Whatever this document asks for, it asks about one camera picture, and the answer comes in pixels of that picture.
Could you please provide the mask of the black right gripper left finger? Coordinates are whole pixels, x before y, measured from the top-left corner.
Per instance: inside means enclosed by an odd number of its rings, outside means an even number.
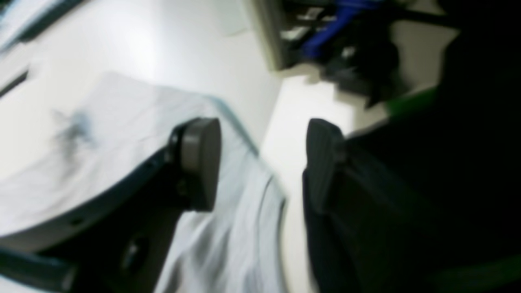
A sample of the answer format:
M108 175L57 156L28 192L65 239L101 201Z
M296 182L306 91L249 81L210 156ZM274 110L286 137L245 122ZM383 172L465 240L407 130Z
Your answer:
M221 158L217 118L173 128L167 144L69 212L1 237L1 275L54 293L152 293L177 221L211 212Z

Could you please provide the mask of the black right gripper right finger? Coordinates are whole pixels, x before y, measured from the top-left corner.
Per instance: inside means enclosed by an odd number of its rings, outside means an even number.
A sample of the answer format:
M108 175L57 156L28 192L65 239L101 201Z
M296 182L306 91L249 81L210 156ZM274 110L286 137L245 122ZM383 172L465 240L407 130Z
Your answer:
M325 291L519 293L520 130L309 121L305 196Z

